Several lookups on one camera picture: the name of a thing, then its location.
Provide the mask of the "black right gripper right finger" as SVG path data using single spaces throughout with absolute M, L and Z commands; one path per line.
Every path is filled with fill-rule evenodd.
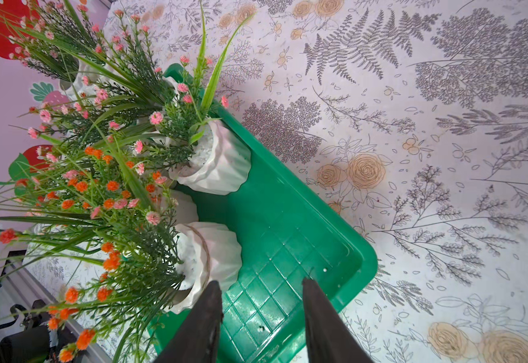
M 309 362 L 373 362 L 353 337 L 317 281 L 303 279 Z

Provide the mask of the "green grass pot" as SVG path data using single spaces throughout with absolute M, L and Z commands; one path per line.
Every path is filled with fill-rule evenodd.
M 211 282 L 229 288 L 238 277 L 234 233 L 180 217 L 168 179 L 123 145 L 57 145 L 22 175 L 0 190 L 0 243 L 28 247 L 15 271 L 62 258 L 97 269 L 45 308 L 52 333 L 73 319 L 87 322 L 59 349 L 59 362 L 113 335 L 115 362 L 149 362 L 162 314 L 191 309 Z

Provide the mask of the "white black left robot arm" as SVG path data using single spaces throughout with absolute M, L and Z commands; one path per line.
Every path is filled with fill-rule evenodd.
M 0 302 L 0 362 L 59 362 L 64 346 L 76 342 L 67 328 L 49 329 L 51 316 L 41 311 L 45 307 L 43 299 L 30 308 Z

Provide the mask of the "green gypsophila pot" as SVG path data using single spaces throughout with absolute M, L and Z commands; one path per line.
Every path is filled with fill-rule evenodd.
M 170 188 L 146 185 L 116 210 L 118 220 L 135 231 L 170 231 L 176 225 L 198 222 L 197 205 L 191 196 Z

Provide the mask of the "pink gypsophila pot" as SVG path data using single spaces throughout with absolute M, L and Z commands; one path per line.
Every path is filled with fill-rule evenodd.
M 112 126 L 111 132 L 134 137 L 136 152 L 181 185 L 213 195 L 236 192 L 248 179 L 251 152 L 218 118 L 214 104 L 226 55 L 207 58 L 203 36 L 195 68 L 181 57 L 174 66 L 181 77 L 176 80 L 153 60 L 149 31 L 139 16 L 127 18 L 120 9 L 115 16 L 123 34 L 110 43 L 105 66 L 95 68 L 103 77 L 98 91 L 131 92 L 135 98 L 124 106 L 148 111 L 140 126 L 150 131 L 149 142 L 134 128 Z
M 104 65 L 105 47 L 102 28 L 89 17 L 88 7 L 70 1 L 29 1 L 27 15 L 12 11 L 0 13 L 0 22 L 14 43 L 13 60 L 40 74 L 67 83 L 76 90 L 77 83 L 95 77 L 87 66 Z

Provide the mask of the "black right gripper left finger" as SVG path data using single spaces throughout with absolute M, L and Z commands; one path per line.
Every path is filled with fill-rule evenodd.
M 221 288 L 211 281 L 154 362 L 217 362 L 222 320 Z

